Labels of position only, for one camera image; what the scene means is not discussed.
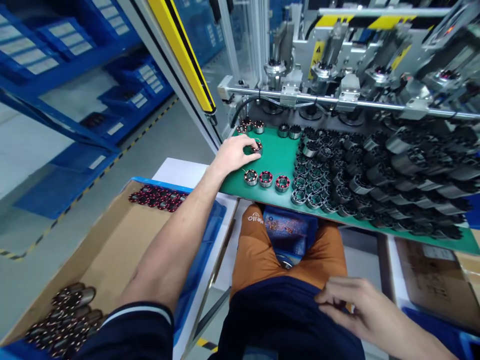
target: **open cardboard box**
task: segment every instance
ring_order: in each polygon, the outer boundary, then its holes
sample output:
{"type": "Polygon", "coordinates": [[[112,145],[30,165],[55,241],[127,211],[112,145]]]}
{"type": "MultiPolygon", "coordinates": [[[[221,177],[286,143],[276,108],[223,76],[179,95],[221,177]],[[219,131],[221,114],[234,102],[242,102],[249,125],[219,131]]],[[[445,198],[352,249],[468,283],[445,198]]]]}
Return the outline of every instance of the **open cardboard box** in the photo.
{"type": "Polygon", "coordinates": [[[22,338],[31,325],[47,316],[52,297],[76,282],[95,287],[95,298],[89,304],[92,309],[108,314],[118,307],[117,299],[140,258],[171,216],[156,207],[129,202],[129,195],[142,187],[143,184],[135,180],[124,187],[0,346],[22,338]]]}

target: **cardboard box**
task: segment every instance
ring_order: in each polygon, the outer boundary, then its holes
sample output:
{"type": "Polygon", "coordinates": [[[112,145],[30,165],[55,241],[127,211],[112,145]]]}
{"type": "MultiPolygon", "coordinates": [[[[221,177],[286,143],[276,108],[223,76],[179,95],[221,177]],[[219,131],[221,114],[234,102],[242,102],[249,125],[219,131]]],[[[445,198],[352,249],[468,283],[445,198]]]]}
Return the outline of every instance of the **cardboard box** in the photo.
{"type": "Polygon", "coordinates": [[[461,328],[480,332],[480,307],[450,250],[395,238],[410,301],[461,328]]]}

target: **green board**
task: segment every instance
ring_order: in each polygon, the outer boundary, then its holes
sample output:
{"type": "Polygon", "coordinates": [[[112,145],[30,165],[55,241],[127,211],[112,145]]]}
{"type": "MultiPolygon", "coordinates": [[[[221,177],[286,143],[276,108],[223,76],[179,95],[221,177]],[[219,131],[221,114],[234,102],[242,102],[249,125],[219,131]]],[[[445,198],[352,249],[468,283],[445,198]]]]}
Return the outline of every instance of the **green board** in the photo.
{"type": "Polygon", "coordinates": [[[436,240],[427,236],[415,236],[408,232],[398,232],[392,229],[379,229],[374,227],[368,221],[359,221],[354,217],[341,217],[333,213],[328,214],[321,209],[310,209],[307,205],[295,205],[290,200],[292,196],[292,187],[280,193],[275,190],[275,184],[269,188],[260,185],[248,186],[244,181],[246,170],[253,169],[260,175],[262,171],[269,171],[273,174],[273,182],[280,175],[287,176],[293,181],[294,160],[300,140],[292,140],[289,137],[281,138],[277,135],[277,129],[267,127],[263,134],[256,134],[251,131],[248,136],[258,138],[263,145],[263,155],[260,159],[251,162],[243,169],[232,172],[220,188],[220,192],[249,199],[252,201],[274,205],[280,208],[290,209],[299,213],[311,214],[321,218],[329,219],[338,223],[343,223],[356,228],[363,228],[374,232],[392,234],[394,236],[418,241],[425,244],[435,245],[463,253],[480,255],[480,248],[468,228],[460,227],[463,235],[460,240],[436,240]]]}

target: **metal rod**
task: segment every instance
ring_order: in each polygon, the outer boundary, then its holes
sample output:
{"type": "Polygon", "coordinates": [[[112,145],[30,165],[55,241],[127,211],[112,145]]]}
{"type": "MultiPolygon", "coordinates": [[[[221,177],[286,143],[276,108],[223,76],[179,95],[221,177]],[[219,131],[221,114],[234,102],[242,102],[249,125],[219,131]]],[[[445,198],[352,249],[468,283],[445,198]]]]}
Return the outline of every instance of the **metal rod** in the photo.
{"type": "MultiPolygon", "coordinates": [[[[280,91],[270,91],[270,90],[255,90],[250,88],[243,88],[243,87],[228,87],[228,91],[237,93],[237,94],[244,94],[244,95],[251,95],[254,97],[267,97],[273,99],[280,99],[280,91]]],[[[333,97],[326,97],[326,96],[314,96],[308,94],[299,94],[296,97],[297,101],[304,102],[304,103],[317,103],[317,104],[326,104],[326,105],[335,105],[338,103],[337,98],[333,97]]],[[[384,110],[384,111],[391,111],[391,112],[402,112],[405,109],[403,105],[395,105],[390,103],[381,103],[381,102],[371,102],[371,101],[358,101],[356,106],[365,109],[377,109],[377,110],[384,110]]],[[[455,111],[448,111],[448,110],[439,110],[434,108],[429,108],[428,113],[426,116],[433,116],[438,118],[447,118],[447,119],[458,119],[458,120],[478,120],[480,119],[479,113],[467,113],[467,112],[455,112],[455,111]]]]}

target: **forearm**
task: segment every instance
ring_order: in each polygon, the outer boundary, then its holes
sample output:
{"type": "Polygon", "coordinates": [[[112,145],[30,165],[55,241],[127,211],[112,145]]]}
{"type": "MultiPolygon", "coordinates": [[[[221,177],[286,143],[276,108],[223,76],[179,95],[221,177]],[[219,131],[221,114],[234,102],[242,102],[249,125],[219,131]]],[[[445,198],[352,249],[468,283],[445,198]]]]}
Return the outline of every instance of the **forearm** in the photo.
{"type": "Polygon", "coordinates": [[[209,166],[202,179],[148,246],[120,296],[120,306],[153,301],[172,312],[200,247],[224,175],[209,166]]]}

